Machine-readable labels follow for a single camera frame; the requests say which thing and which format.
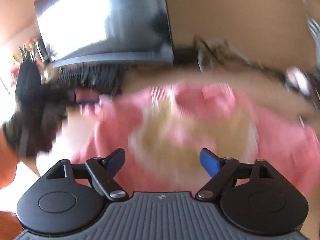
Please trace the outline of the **black keyboard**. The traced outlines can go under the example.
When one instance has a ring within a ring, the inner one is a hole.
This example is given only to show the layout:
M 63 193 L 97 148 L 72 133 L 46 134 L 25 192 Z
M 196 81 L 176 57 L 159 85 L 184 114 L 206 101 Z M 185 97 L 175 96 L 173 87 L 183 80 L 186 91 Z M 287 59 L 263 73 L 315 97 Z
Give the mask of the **black keyboard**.
M 53 88 L 82 88 L 115 96 L 121 93 L 126 67 L 117 64 L 98 64 L 78 68 L 63 68 L 59 76 L 50 80 Z

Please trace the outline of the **pink ribbed knit garment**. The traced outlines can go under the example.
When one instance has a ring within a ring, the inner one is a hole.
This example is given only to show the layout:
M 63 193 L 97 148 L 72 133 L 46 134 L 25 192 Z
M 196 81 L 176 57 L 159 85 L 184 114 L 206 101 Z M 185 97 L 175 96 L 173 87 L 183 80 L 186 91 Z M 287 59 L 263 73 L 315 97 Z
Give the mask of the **pink ribbed knit garment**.
M 319 181 L 314 129 L 250 102 L 224 83 L 100 95 L 81 112 L 95 116 L 97 125 L 71 163 L 124 149 L 125 164 L 115 179 L 128 193 L 198 191 L 209 180 L 200 163 L 203 148 L 244 163 L 265 159 L 303 194 Z

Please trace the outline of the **orange flower decoration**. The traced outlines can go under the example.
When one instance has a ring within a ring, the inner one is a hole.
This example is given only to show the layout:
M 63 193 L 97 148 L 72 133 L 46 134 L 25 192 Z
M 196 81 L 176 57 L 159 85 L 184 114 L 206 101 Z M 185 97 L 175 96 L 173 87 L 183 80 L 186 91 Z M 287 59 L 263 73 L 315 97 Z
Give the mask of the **orange flower decoration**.
M 36 63 L 35 55 L 36 39 L 32 38 L 23 47 L 19 47 L 20 58 L 17 58 L 15 55 L 12 55 L 12 68 L 10 70 L 11 74 L 11 86 L 16 85 L 18 73 L 20 71 L 20 65 L 27 61 Z

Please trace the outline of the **black computer monitor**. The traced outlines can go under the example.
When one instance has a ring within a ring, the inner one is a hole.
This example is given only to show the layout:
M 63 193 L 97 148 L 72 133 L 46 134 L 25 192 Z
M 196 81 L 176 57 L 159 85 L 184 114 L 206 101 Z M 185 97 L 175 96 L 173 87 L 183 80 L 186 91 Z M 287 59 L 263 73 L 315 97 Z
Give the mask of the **black computer monitor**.
M 174 60 L 166 0 L 35 0 L 54 67 Z

